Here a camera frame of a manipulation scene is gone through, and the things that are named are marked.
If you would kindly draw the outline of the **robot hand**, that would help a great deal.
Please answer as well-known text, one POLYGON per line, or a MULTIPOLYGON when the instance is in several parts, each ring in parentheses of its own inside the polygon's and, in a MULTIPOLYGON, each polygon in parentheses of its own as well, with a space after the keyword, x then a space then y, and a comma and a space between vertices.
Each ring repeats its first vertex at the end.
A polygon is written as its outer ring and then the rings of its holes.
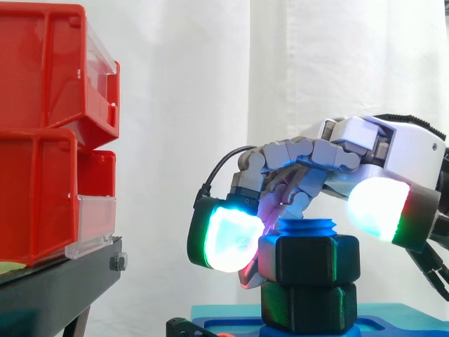
POLYGON ((187 255, 237 272, 242 287, 335 287, 360 276, 358 239, 335 231, 328 212, 305 218, 324 193, 347 203, 359 229, 403 247, 442 296, 448 269, 431 242, 448 245, 448 148, 412 116, 328 119, 306 135, 234 150, 226 199, 206 181, 194 202, 187 255))

